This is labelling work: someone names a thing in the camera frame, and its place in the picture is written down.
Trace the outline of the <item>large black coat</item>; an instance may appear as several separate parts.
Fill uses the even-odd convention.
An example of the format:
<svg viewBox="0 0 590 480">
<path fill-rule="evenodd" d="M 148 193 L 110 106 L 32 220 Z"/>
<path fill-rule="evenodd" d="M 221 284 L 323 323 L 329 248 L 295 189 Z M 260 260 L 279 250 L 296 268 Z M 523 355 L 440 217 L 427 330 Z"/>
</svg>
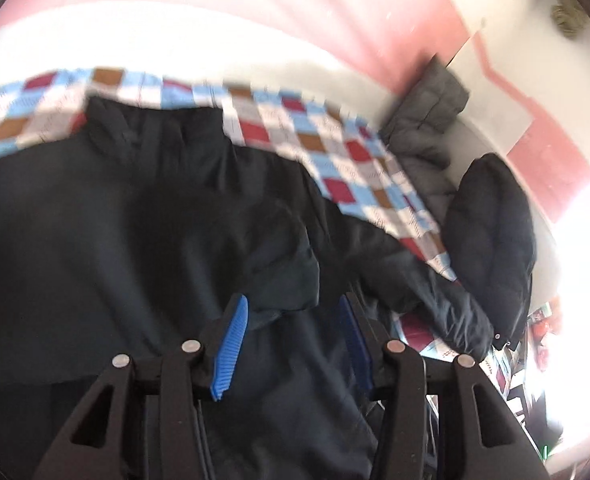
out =
<svg viewBox="0 0 590 480">
<path fill-rule="evenodd" d="M 0 478 L 27 479 L 119 353 L 163 356 L 235 294 L 232 385 L 204 410 L 221 479 L 363 479 L 377 443 L 337 304 L 421 310 L 483 359 L 493 329 L 459 284 L 342 214 L 298 162 L 232 143 L 221 110 L 94 96 L 72 136 L 0 158 Z"/>
</svg>

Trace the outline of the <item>checkered plaid bed quilt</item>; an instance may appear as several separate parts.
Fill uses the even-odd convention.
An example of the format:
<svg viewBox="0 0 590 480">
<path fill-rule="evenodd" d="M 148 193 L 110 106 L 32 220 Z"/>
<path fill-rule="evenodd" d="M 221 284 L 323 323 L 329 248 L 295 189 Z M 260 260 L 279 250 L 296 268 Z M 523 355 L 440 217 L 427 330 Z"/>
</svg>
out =
<svg viewBox="0 0 590 480">
<path fill-rule="evenodd" d="M 110 349 L 148 356 L 219 312 L 193 272 L 243 200 L 288 226 L 365 229 L 453 281 L 437 223 L 369 125 L 285 90 L 60 70 L 0 87 L 0 389 L 65 382 Z"/>
</svg>

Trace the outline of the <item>grey quilted down jacket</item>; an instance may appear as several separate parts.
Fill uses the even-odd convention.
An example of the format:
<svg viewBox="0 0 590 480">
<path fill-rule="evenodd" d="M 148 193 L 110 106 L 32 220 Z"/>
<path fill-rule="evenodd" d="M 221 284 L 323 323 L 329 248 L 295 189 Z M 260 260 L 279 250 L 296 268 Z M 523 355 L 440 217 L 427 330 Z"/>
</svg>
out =
<svg viewBox="0 0 590 480">
<path fill-rule="evenodd" d="M 457 192 L 446 176 L 452 158 L 445 134 L 468 101 L 469 91 L 438 56 L 433 56 L 380 130 L 382 142 L 438 224 L 444 223 Z"/>
</svg>

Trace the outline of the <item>black puffer jacket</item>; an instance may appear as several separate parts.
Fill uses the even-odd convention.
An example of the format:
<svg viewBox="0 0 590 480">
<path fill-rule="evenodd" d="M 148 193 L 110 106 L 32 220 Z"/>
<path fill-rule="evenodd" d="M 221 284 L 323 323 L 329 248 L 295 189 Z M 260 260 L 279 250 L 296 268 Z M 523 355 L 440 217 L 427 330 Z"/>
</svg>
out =
<svg viewBox="0 0 590 480">
<path fill-rule="evenodd" d="M 452 270 L 494 329 L 496 349 L 514 350 L 526 327 L 537 243 L 528 198 L 493 153 L 463 174 L 441 227 Z"/>
</svg>

